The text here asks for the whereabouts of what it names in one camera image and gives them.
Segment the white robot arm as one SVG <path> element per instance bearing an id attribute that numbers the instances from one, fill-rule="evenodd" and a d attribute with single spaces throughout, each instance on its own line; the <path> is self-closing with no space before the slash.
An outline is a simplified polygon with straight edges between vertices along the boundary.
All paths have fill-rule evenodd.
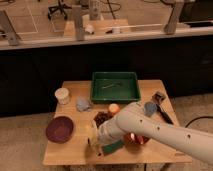
<path id="1" fill-rule="evenodd" d="M 99 127 L 92 121 L 88 144 L 99 154 L 128 133 L 154 139 L 213 165 L 213 134 L 152 120 L 138 102 L 128 104 Z"/>

